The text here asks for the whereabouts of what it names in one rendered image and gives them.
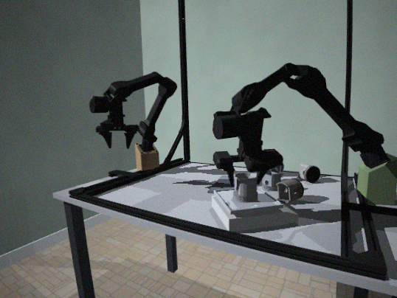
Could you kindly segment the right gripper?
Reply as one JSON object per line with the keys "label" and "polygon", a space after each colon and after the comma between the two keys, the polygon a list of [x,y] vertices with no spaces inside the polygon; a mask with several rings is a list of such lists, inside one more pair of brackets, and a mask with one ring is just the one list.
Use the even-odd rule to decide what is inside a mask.
{"label": "right gripper", "polygon": [[[123,114],[123,112],[109,113],[108,117],[109,116],[111,117],[111,119],[113,119],[114,116],[118,117],[118,120],[120,121],[120,127],[121,128],[113,128],[112,131],[125,131],[125,132],[127,132],[127,133],[124,133],[124,134],[125,134],[125,138],[126,138],[126,147],[127,147],[127,149],[129,149],[131,141],[132,141],[132,139],[134,137],[134,134],[136,134],[136,131],[139,131],[139,126],[138,125],[125,125],[124,122],[123,122],[123,117],[125,116]],[[100,135],[102,135],[104,137],[104,139],[105,139],[105,141],[106,141],[106,143],[108,145],[108,148],[111,148],[111,135],[112,135],[112,132],[102,131],[102,128],[100,126],[97,126],[96,127],[96,133],[103,133],[103,134],[100,134]]]}

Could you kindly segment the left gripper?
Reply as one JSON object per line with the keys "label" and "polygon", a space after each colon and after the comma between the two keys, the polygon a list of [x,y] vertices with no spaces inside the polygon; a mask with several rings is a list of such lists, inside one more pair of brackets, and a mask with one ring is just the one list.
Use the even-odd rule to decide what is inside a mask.
{"label": "left gripper", "polygon": [[[244,144],[250,143],[250,147],[256,147],[258,143],[261,143],[260,145],[263,145],[263,141],[261,140],[261,137],[249,138],[240,135],[238,138],[239,138],[239,146],[237,148],[238,155],[230,156],[227,151],[216,151],[213,154],[213,161],[215,163],[215,166],[217,167],[217,169],[219,170],[223,169],[224,171],[227,172],[231,187],[233,186],[233,177],[235,171],[235,168],[233,167],[233,162],[244,162],[244,160],[239,159],[240,152]],[[271,167],[266,167],[266,169],[263,172],[257,172],[257,176],[256,176],[257,184],[260,184],[262,178],[265,176],[268,170],[283,164],[283,156],[280,153],[278,153],[275,149],[263,149],[263,151],[274,152],[275,160]]]}

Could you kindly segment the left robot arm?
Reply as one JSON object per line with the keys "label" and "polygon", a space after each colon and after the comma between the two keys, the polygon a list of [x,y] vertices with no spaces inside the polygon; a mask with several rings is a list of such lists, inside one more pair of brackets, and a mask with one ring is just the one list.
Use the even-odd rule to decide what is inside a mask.
{"label": "left robot arm", "polygon": [[[295,79],[290,78],[292,75],[297,77]],[[244,86],[232,98],[230,109],[232,112],[215,112],[213,115],[215,138],[227,139],[240,135],[249,138],[261,137],[263,120],[271,118],[271,115],[262,107],[257,111],[249,110],[259,104],[268,91],[282,83],[283,80],[290,89],[297,90],[304,97],[311,98],[320,105],[342,129],[342,141],[348,147],[351,147],[354,152],[361,151],[360,156],[367,167],[371,169],[390,161],[382,147],[384,143],[383,135],[372,130],[367,124],[355,120],[349,114],[327,89],[326,80],[320,70],[308,65],[294,65],[293,63],[286,63],[258,83]],[[239,159],[244,160],[246,169],[250,173],[263,172],[266,167],[271,167],[274,163],[274,152],[262,151],[262,145],[260,144],[258,143],[256,147],[250,147],[250,143],[246,143],[241,149]],[[267,158],[267,156],[269,157]]]}

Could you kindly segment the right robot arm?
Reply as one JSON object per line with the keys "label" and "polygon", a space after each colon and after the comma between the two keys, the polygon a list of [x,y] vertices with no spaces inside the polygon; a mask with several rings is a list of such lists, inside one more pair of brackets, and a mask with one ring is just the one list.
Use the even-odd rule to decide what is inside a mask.
{"label": "right robot arm", "polygon": [[[154,136],[156,121],[169,97],[171,97],[177,89],[177,85],[169,77],[163,77],[158,72],[138,77],[129,81],[113,82],[110,87],[103,93],[104,97],[93,96],[89,102],[90,111],[92,113],[123,112],[122,102],[126,102],[132,92],[151,86],[155,83],[159,85],[158,96],[151,108],[151,111],[145,121],[139,124],[139,134],[142,136],[142,144],[139,145],[143,152],[155,150],[153,143],[157,141]],[[114,97],[112,97],[112,94]],[[119,101],[119,102],[118,102]],[[111,131],[113,128],[120,128],[120,121],[117,116],[100,123],[102,131]]]}

